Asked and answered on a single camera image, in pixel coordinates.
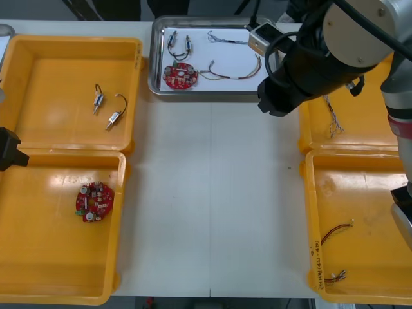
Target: metal tray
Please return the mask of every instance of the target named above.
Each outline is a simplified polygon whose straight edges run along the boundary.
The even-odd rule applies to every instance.
[[[9,26],[8,24],[0,24],[0,37],[7,37],[7,36],[10,36],[10,40],[11,40],[15,36],[14,29],[11,26]],[[3,60],[5,59],[5,54],[6,54],[6,52],[4,53],[3,57],[0,60],[0,69],[1,69],[1,66],[3,65]]]
[[[216,29],[243,29],[249,23],[248,17],[187,17],[165,16],[156,19],[152,25],[150,42],[149,88],[157,95],[255,95],[256,91],[162,91],[160,81],[162,78],[162,55],[164,51],[165,29],[173,28],[216,28]],[[272,23],[270,19],[257,17],[257,22]]]

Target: white table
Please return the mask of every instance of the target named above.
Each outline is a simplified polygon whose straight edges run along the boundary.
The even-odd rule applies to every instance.
[[[147,22],[0,23],[25,34],[137,37],[149,56]],[[115,295],[316,297],[306,284],[297,111],[275,118],[243,98],[173,102],[149,91],[147,67]]]

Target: motor with wires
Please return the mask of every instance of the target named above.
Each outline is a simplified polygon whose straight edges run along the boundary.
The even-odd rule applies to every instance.
[[[127,109],[127,98],[120,93],[116,93],[115,97],[121,97],[124,100],[124,109],[123,111],[116,111],[113,115],[109,118],[109,124],[106,126],[106,131],[109,131],[113,125],[115,125],[120,117],[126,112]]]
[[[95,84],[95,90],[96,90],[96,98],[95,98],[95,109],[93,110],[93,114],[96,114],[98,108],[100,106],[102,106],[103,100],[104,100],[104,94],[102,91],[102,88],[100,87],[99,84]],[[120,93],[116,93],[115,97],[121,97],[124,99],[124,109],[123,111],[116,111],[112,114],[112,116],[109,118],[109,124],[106,126],[106,131],[109,131],[111,129],[111,127],[116,124],[120,117],[126,112],[127,109],[127,98],[125,98],[125,96],[123,96]]]
[[[189,38],[188,35],[186,35],[186,40],[185,40],[185,52],[184,53],[179,53],[175,54],[172,52],[172,48],[174,47],[174,44],[177,40],[178,32],[175,30],[173,34],[170,35],[169,39],[167,40],[167,51],[169,54],[177,61],[184,61],[188,58],[192,51],[192,42]]]

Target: yellow tray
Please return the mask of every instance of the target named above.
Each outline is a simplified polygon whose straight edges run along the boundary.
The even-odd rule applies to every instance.
[[[116,151],[24,149],[28,167],[0,174],[0,303],[102,304],[115,274],[126,159]],[[113,210],[84,223],[81,185],[115,191]]]
[[[336,303],[412,304],[412,251],[391,216],[390,190],[407,184],[396,152],[310,151],[301,166],[311,271],[308,282]],[[355,220],[333,234],[332,228]],[[347,270],[346,279],[324,279]]]
[[[359,149],[397,151],[397,139],[388,123],[388,112],[380,91],[391,68],[389,57],[365,76],[358,97],[342,87],[330,94],[331,105],[345,132],[330,138],[332,116],[324,99],[305,102],[299,107],[301,138],[299,149]]]
[[[22,148],[133,150],[142,43],[137,39],[18,35],[8,46],[0,86],[0,126]],[[105,94],[93,114],[95,84]],[[109,117],[125,115],[111,131]]]

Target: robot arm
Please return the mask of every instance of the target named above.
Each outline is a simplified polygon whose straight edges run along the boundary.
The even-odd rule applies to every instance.
[[[286,33],[264,49],[269,77],[258,88],[262,112],[283,117],[306,100],[327,95],[360,78],[395,51],[388,79],[381,90],[399,155],[409,180],[392,191],[394,219],[412,250],[412,1],[312,0],[297,33]],[[289,35],[296,42],[280,67],[272,72],[268,57]]]

